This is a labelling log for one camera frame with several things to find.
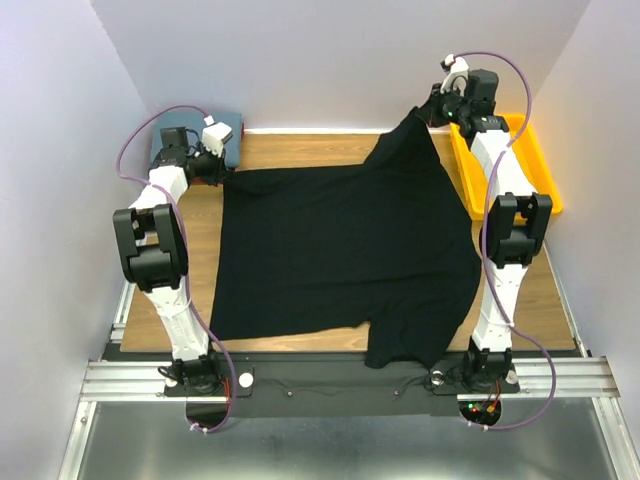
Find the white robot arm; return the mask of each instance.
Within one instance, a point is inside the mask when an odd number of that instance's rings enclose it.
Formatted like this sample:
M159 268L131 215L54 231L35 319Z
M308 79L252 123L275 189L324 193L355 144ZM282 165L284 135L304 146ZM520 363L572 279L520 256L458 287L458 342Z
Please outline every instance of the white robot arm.
M482 388L506 378L512 369L511 327L518 291L529 264L542 248L552 202L548 195L536 192L513 150L505 151L511 139L509 127L502 117L494 115L498 76L486 70L469 71L467 62L453 55L441 65L445 79L433 85L417 116L430 127L457 124L487 180L505 152L488 192L492 207L485 226L486 267L495 296L485 278L480 319L463 365L466 386ZM518 221L518 214L524 222ZM503 317L498 302L509 320Z
M184 127L160 131L163 146L151 164L149 185L113 216L124 275L149 298L171 341L173 363L163 375L191 395L211 393L220 372L207 332L190 308L184 226L173 205L194 179L213 176L217 184L231 171L224 163L231 128L208 119L195 145ZM150 234L157 235L157 243L142 245Z

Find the white wall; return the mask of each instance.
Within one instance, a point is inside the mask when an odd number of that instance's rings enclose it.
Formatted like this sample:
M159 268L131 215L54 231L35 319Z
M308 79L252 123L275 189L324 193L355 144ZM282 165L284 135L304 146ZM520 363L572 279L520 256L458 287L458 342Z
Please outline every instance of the white wall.
M640 3L592 0L534 103L566 210L548 240L578 327L640 445Z
M490 49L542 85L588 0L92 0L150 110L197 102L248 127L391 127L442 78L447 53ZM503 111L513 73L488 60Z
M0 25L0 478L40 480L113 320L113 161L146 110L87 1L6 0Z

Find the yellow tray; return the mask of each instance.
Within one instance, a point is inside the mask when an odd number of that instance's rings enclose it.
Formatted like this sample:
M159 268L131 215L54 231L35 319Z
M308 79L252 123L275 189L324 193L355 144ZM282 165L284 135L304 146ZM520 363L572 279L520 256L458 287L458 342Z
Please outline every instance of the yellow tray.
M524 115L508 114L502 115L509 125L511 136L513 136L522 126ZM482 220L484 215L484 201L487 194L487 179L484 176L480 163L467 148L467 143L460 136L457 125L451 125L451 142L453 152L458 163L458 170L462 177L464 188L464 198L467 210L472 220ZM527 179L536 188L538 193L545 193L551 196L553 201L552 215L557 215L562 211L562 200L558 194L549 167L544 160L540 145L533 133L531 123L527 125L520 139L513 144L513 151L522 167L522 171Z

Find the black t-shirt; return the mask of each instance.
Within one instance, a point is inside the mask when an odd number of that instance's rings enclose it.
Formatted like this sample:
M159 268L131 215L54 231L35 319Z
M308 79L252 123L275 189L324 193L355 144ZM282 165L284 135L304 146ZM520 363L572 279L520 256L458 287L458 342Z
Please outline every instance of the black t-shirt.
M212 315L223 340L370 321L368 366L430 368L479 280L471 220L414 111L362 165L225 180Z

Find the wooden surface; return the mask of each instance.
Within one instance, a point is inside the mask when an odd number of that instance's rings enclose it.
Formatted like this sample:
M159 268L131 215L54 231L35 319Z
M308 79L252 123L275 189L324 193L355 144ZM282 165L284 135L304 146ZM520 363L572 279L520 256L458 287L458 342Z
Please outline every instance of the wooden surface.
M242 168L301 167L361 163L377 140L376 135L246 135L242 144ZM434 135L440 159L463 196L460 175L448 135ZM202 317L211 318L215 291L222 189L193 186L180 200L185 217L193 301ZM478 226L473 235L477 237ZM479 316L482 284L464 324L451 342L450 350L466 350ZM520 290L516 324L540 340L547 348L572 349L573 339L564 315L546 255L533 262ZM229 340L232 351L358 351L367 349L368 324L358 328L338 328L321 332L248 340ZM514 337L514 349L534 347ZM126 352L169 352L169 339L154 308L136 291L121 350Z

